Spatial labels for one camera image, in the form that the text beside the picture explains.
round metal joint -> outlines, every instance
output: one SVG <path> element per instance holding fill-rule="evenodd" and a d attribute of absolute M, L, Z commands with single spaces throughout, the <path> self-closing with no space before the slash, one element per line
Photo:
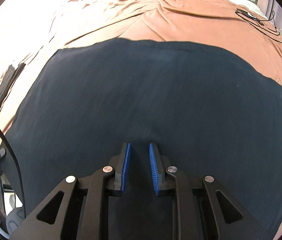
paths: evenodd
<path fill-rule="evenodd" d="M 205 176 L 204 180 L 209 183 L 214 182 L 214 178 L 212 176 Z"/>
<path fill-rule="evenodd" d="M 65 181 L 67 182 L 67 183 L 72 183 L 72 182 L 74 182 L 75 181 L 75 176 L 67 176 L 66 177 L 66 179 L 65 179 Z"/>
<path fill-rule="evenodd" d="M 176 172 L 178 169 L 177 169 L 177 167 L 176 166 L 169 166 L 168 167 L 168 171 L 169 172 Z"/>
<path fill-rule="evenodd" d="M 111 166 L 105 166 L 103 167 L 103 171 L 108 173 L 108 172 L 111 172 L 113 170 L 113 168 Z"/>

bed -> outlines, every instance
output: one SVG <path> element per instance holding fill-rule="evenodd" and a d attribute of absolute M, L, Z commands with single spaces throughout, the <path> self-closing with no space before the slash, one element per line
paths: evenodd
<path fill-rule="evenodd" d="M 34 49 L 20 60 L 22 71 L 0 106 L 1 130 L 17 149 L 18 158 L 22 158 L 22 151 L 31 152 L 26 144 L 17 142 L 22 135 L 16 127 L 25 129 L 24 126 L 32 125 L 31 122 L 22 123 L 25 120 L 20 117 L 20 111 L 26 111 L 22 104 L 27 102 L 25 98 L 33 91 L 33 84 L 39 82 L 44 67 L 59 50 L 86 48 L 114 38 L 188 41 L 222 48 L 239 56 L 255 71 L 282 87 L 282 35 L 252 1 L 257 0 L 67 0 L 59 4 L 45 23 L 46 31 L 41 35 L 41 42 L 36 42 Z M 262 20 L 262 24 L 243 16 L 242 11 Z M 50 86 L 46 84 L 40 89 L 48 92 Z M 21 171 L 25 169 L 31 169 L 31 165 L 21 167 Z M 276 239 L 282 234 L 282 210 L 280 212 L 278 220 L 281 222 L 276 221 L 280 225 Z"/>

